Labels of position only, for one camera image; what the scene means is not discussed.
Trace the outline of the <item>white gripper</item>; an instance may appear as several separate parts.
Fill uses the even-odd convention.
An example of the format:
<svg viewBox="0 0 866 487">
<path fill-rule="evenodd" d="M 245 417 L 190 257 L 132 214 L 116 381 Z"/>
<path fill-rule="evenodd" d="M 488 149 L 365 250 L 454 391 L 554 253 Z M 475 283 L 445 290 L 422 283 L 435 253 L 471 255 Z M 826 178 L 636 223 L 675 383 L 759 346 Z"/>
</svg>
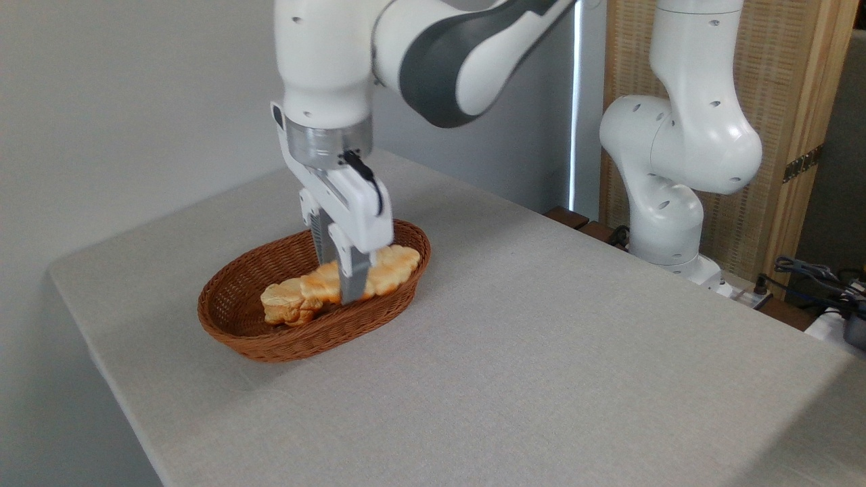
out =
<svg viewBox="0 0 866 487">
<path fill-rule="evenodd" d="M 394 241 L 387 188 L 364 163 L 371 151 L 371 120 L 345 129 L 310 129 L 271 111 L 291 173 L 300 181 L 300 205 L 319 265 L 338 255 L 341 304 L 365 295 L 372 254 Z"/>
</svg>

